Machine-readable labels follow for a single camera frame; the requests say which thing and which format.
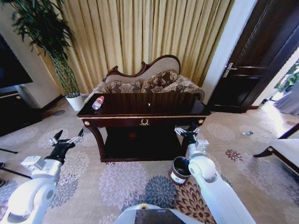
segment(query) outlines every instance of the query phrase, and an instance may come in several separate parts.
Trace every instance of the decorative pillow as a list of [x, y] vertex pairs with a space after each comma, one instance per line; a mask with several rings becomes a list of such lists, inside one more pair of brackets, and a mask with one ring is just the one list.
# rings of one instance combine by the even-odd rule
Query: decorative pillow
[[135, 81], [132, 83], [126, 83], [120, 80], [115, 80], [109, 82], [107, 87], [111, 93], [136, 93], [140, 92], [141, 82]]
[[196, 94], [200, 101], [205, 97], [205, 91], [189, 79], [181, 76], [176, 82], [165, 87], [161, 92], [189, 92]]
[[106, 87], [98, 86], [93, 90], [93, 93], [110, 93], [110, 92]]
[[180, 92], [180, 90], [183, 89], [183, 86], [180, 85], [179, 81], [170, 84], [169, 86], [166, 86], [164, 89], [162, 89], [161, 92]]
[[141, 88], [141, 92], [161, 92], [166, 86], [174, 83], [178, 79], [175, 70], [166, 70], [155, 74], [146, 80]]

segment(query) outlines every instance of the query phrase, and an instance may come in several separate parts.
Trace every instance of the water bottle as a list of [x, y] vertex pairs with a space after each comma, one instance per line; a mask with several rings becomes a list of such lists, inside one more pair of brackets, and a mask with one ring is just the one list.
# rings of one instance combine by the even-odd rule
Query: water bottle
[[242, 132], [242, 135], [252, 135], [253, 131]]
[[98, 110], [102, 106], [103, 102], [104, 102], [104, 96], [97, 98], [92, 105], [93, 109]]

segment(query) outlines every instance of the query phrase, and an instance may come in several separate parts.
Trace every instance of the television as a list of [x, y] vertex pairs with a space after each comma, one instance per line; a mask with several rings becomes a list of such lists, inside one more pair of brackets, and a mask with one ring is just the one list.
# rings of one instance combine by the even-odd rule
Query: television
[[0, 34], [0, 88], [33, 82]]

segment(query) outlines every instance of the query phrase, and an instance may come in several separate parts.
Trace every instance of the door handle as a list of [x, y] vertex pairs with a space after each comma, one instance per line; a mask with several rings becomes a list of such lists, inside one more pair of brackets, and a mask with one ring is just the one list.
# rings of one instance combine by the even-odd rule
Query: door handle
[[226, 70], [224, 72], [223, 78], [226, 78], [226, 76], [228, 76], [228, 73], [230, 70], [237, 70], [237, 68], [232, 68], [233, 64], [234, 64], [233, 62], [228, 64], [228, 67], [226, 68]]

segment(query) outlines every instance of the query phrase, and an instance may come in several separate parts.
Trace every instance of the green leaves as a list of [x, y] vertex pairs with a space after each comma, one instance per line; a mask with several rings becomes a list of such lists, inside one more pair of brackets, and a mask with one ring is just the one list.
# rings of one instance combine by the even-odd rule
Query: green leaves
[[49, 55], [66, 55], [64, 50], [70, 45], [66, 39], [74, 39], [66, 22], [59, 19], [55, 9], [62, 13], [62, 1], [57, 4], [50, 0], [0, 0], [11, 3], [16, 9], [12, 19], [15, 31], [32, 39], [33, 44], [44, 49]]
[[37, 45], [49, 54], [57, 78], [68, 97], [77, 97], [79, 88], [73, 71], [67, 64], [65, 49], [70, 45], [67, 39], [74, 40], [73, 32], [66, 22], [60, 19], [57, 10], [63, 14], [62, 0], [0, 0], [2, 4], [12, 4], [15, 12], [12, 14], [15, 32], [24, 41], [31, 38], [30, 46]]
[[284, 92], [289, 86], [299, 82], [299, 60], [288, 70], [285, 77], [275, 86], [279, 92]]

